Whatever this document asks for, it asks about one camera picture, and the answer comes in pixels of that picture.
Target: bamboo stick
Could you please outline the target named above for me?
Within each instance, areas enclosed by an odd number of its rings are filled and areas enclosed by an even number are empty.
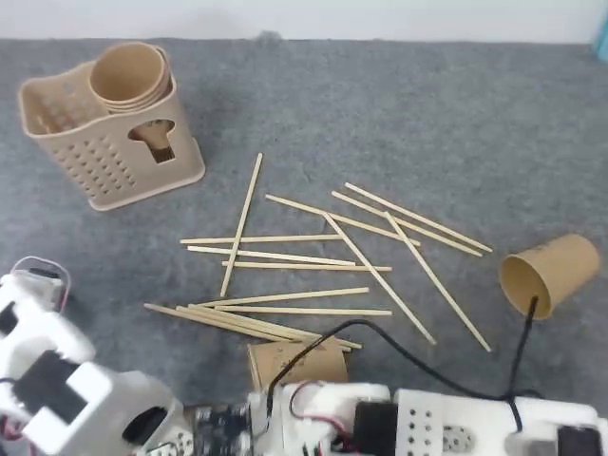
[[[217,311],[247,312],[250,314],[299,314],[299,315],[359,315],[386,316],[391,311],[376,309],[319,309],[302,307],[258,307],[258,306],[216,306]]]
[[[318,240],[340,240],[339,235],[293,235],[293,236],[250,236],[242,237],[240,243],[255,242],[302,242]],[[193,237],[180,239],[180,244],[229,244],[235,237]]]
[[[401,308],[401,310],[408,316],[414,326],[420,331],[423,336],[430,342],[432,345],[436,345],[437,341],[430,335],[430,332],[424,327],[424,325],[420,322],[420,320],[414,315],[414,313],[409,309],[408,305],[399,297],[399,295],[390,287],[387,281],[378,273],[373,267],[367,258],[363,255],[363,253],[359,250],[359,248],[352,242],[346,233],[342,231],[342,228],[335,222],[335,220],[329,214],[324,214],[325,220],[332,226],[335,232],[342,237],[344,242],[351,248],[352,252],[359,258],[359,260],[365,264],[371,272],[371,275],[378,281],[378,283],[385,289],[385,291],[389,294],[393,301]]]
[[[221,249],[219,247],[201,247],[198,245],[189,245],[188,250],[190,252],[204,252],[207,254],[230,254],[230,249]],[[270,258],[270,259],[284,259],[286,261],[300,261],[303,263],[318,263],[318,264],[334,264],[339,266],[354,266],[353,261],[343,261],[341,259],[332,258],[319,258],[316,256],[302,256],[302,255],[287,255],[287,254],[276,254],[273,252],[255,252],[251,250],[238,250],[237,253],[243,257],[257,257],[257,258]]]
[[[281,337],[281,336],[274,335],[274,334],[268,334],[266,332],[251,330],[249,328],[244,328],[244,327],[232,324],[232,323],[214,320],[212,318],[205,317],[202,315],[196,315],[193,313],[176,311],[174,309],[169,309],[169,308],[163,307],[163,306],[157,306],[155,304],[146,303],[146,304],[143,304],[143,306],[150,311],[160,312],[161,314],[167,314],[167,315],[172,315],[172,316],[178,316],[179,318],[185,318],[187,320],[196,321],[198,323],[204,323],[205,325],[209,325],[209,326],[215,326],[217,328],[222,328],[224,330],[232,331],[234,333],[251,335],[253,337],[271,340],[273,342],[289,342],[291,340],[288,337]]]
[[[441,283],[441,281],[439,280],[437,275],[433,272],[433,270],[430,269],[430,266],[428,266],[425,259],[422,257],[422,255],[420,255],[418,250],[416,250],[416,247],[414,247],[412,245],[412,243],[409,241],[408,236],[404,233],[404,231],[401,229],[401,227],[397,224],[397,220],[395,220],[394,217],[391,214],[389,214],[388,212],[385,212],[385,215],[386,215],[387,220],[390,222],[390,224],[394,228],[394,230],[402,238],[402,240],[406,243],[406,245],[408,246],[408,248],[412,252],[412,254],[416,257],[416,259],[420,263],[420,266],[422,266],[422,269],[425,270],[425,273],[427,273],[427,276],[433,282],[435,287],[437,287],[437,290],[439,290],[439,292],[446,299],[447,303],[451,306],[451,308],[454,310],[454,312],[460,317],[460,319],[463,320],[463,323],[465,323],[465,326],[468,328],[468,330],[473,334],[473,336],[477,339],[477,341],[481,344],[482,347],[484,347],[484,349],[487,352],[492,352],[492,349],[490,348],[490,346],[487,344],[487,342],[485,342],[484,337],[480,334],[479,331],[477,331],[477,328],[475,328],[475,325],[473,325],[473,323],[471,323],[471,320],[468,319],[465,312],[463,312],[463,310],[456,303],[456,301],[451,296],[451,294],[449,294],[447,292],[446,287],[444,287],[444,285]]]
[[[295,209],[299,209],[300,211],[310,212],[311,214],[317,214],[318,216],[321,216],[321,217],[323,217],[323,214],[325,213],[325,211],[322,209],[317,209],[316,207],[312,207],[307,204],[302,204],[301,202],[293,201],[291,199],[275,197],[274,195],[268,195],[268,194],[266,194],[266,199],[270,200],[270,201],[278,202],[280,204],[285,204],[286,206],[290,206]],[[356,226],[357,228],[361,228],[362,230],[366,230],[371,233],[375,233],[376,235],[381,235],[381,236],[384,236],[387,238],[401,240],[401,238],[398,237],[397,235],[395,235],[394,233],[387,231],[387,230],[383,230],[382,228],[378,228],[377,226],[369,225],[368,223],[363,223],[362,221],[354,220],[352,218],[340,216],[338,214],[334,214],[333,212],[328,212],[328,214],[330,216],[332,216],[332,218],[334,220],[341,221],[342,223],[346,223],[347,225]],[[412,239],[411,241],[415,245],[420,246],[420,242],[418,242],[417,240]]]
[[[269,294],[269,295],[265,295],[265,296],[235,297],[233,299],[220,299],[218,301],[203,302],[201,304],[190,304],[188,307],[231,306],[233,304],[255,304],[257,302],[289,301],[292,299],[304,299],[304,298],[309,298],[309,297],[358,295],[358,294],[369,293],[369,292],[370,292],[370,289],[368,287],[362,287],[362,288],[344,288],[344,289],[340,289],[340,290],[322,290],[319,292]]]
[[[492,249],[490,247],[488,247],[487,245],[484,245],[481,242],[479,242],[475,239],[472,239],[471,237],[462,235],[450,228],[447,228],[445,225],[442,225],[441,223],[437,223],[436,221],[423,217],[420,214],[416,214],[415,212],[412,212],[404,207],[398,206],[397,204],[394,204],[394,203],[388,201],[387,199],[380,198],[377,195],[374,195],[373,193],[368,192],[368,191],[362,189],[361,187],[357,187],[356,185],[353,185],[351,183],[346,182],[345,185],[347,188],[351,189],[354,192],[357,192],[359,195],[369,198],[370,200],[379,202],[380,204],[383,204],[384,206],[388,207],[389,209],[392,209],[393,211],[400,212],[401,214],[403,214],[405,216],[408,216],[412,219],[421,221],[422,223],[425,223],[428,226],[432,226],[436,230],[443,231],[444,233],[446,233],[454,238],[457,238],[461,241],[467,242],[467,243],[471,244],[472,246],[477,247],[478,249],[485,250],[490,253],[493,252]]]
[[[283,335],[284,337],[290,337],[294,340],[307,340],[307,339],[318,339],[321,334],[317,334],[315,332],[308,332],[299,330],[297,328],[291,328],[289,326],[277,325],[275,323],[270,323],[268,321],[256,320],[254,318],[250,318],[248,316],[238,315],[234,313],[226,313],[220,312],[215,309],[207,309],[201,307],[178,307],[183,311],[191,312],[194,314],[205,314],[205,315],[214,315],[216,318],[229,318],[231,321],[239,324],[239,326],[245,325],[253,325],[255,328],[258,328],[259,331],[262,332],[271,332],[276,333],[276,335]],[[357,344],[355,342],[351,342],[349,340],[337,339],[337,341],[345,348],[349,349],[362,349],[363,346],[361,344]]]
[[[257,175],[259,174],[259,167],[262,165],[262,153],[257,154],[256,165],[254,166],[254,174],[252,174],[251,180],[249,181],[249,188],[247,189],[247,196],[245,197],[245,203],[243,204],[243,210],[240,213],[240,219],[238,220],[237,233],[235,234],[235,241],[232,244],[230,256],[228,258],[228,267],[226,268],[224,279],[221,282],[221,290],[219,295],[221,297],[226,296],[226,290],[228,289],[228,282],[230,282],[230,276],[232,269],[237,259],[238,244],[240,238],[243,235],[245,228],[245,221],[247,220],[247,214],[249,213],[249,206],[251,205],[251,198],[254,195],[254,189],[256,188]]]
[[[228,261],[222,261],[221,265],[226,266]],[[345,271],[345,272],[367,272],[365,266],[336,266],[331,264],[298,264],[298,263],[256,263],[248,261],[235,261],[235,268],[253,269],[305,269],[311,271]],[[390,272],[390,266],[374,266],[378,272]]]
[[[366,204],[365,202],[361,202],[357,199],[353,199],[351,197],[347,197],[346,195],[342,195],[340,192],[332,192],[332,196],[338,198],[339,200],[343,200],[349,204],[352,204],[353,206],[356,206],[360,209],[363,209],[364,211],[368,211],[372,214],[375,214],[376,216],[380,216],[382,218],[384,218],[384,211],[380,211],[378,209],[376,209],[375,207],[371,207],[368,204]],[[449,245],[450,247],[453,247],[455,249],[458,249],[462,252],[465,252],[467,254],[471,254],[474,255],[475,257],[481,257],[482,254],[480,254],[479,252],[477,252],[476,250],[471,249],[470,247],[467,247],[463,244],[460,244],[452,239],[448,239],[447,237],[438,235],[437,233],[433,233],[432,231],[429,231],[425,228],[421,228],[417,225],[414,225],[413,223],[409,223],[408,221],[405,221],[403,219],[400,218],[396,218],[395,219],[397,221],[397,223],[399,223],[400,225],[406,226],[408,227],[410,230],[412,231],[416,231],[418,233],[420,233],[423,236],[426,236],[428,238],[433,238],[435,240],[438,240],[439,242],[443,242],[446,245]]]

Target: white robot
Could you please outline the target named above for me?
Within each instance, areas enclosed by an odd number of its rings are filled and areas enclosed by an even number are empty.
[[[272,391],[270,416],[257,392],[187,423],[158,380],[94,363],[56,312],[66,294],[39,268],[0,279],[0,411],[48,455],[608,455],[608,422],[585,405],[517,398],[518,431],[506,402],[370,384],[287,385]]]
[[[55,312],[64,288],[38,268],[0,279],[1,412],[48,455],[145,453],[186,434],[182,404],[164,384],[93,361],[89,340]]]

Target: brown paper cup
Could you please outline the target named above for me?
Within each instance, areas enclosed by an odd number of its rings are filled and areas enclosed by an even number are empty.
[[[146,43],[110,47],[97,60],[89,78],[91,90],[110,112],[133,112],[166,93],[171,72],[162,52]]]
[[[545,319],[598,269],[594,245],[582,236],[566,235],[509,255],[503,260],[500,279],[504,294],[518,311],[527,314],[532,297],[537,296],[535,319]]]

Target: electronic component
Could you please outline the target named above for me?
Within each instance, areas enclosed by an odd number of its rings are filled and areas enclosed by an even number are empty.
[[[352,441],[357,451],[394,456],[399,408],[393,403],[360,402],[354,412]]]
[[[192,432],[197,456],[249,456],[253,452],[247,405],[197,408]]]

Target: utensil holder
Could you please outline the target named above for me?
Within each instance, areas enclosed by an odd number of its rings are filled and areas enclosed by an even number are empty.
[[[25,133],[85,191],[91,207],[115,209],[202,178],[204,162],[173,76],[161,100],[138,112],[110,115],[88,83],[93,65],[27,80],[19,91]],[[168,125],[166,139],[145,142],[134,134],[154,124]]]

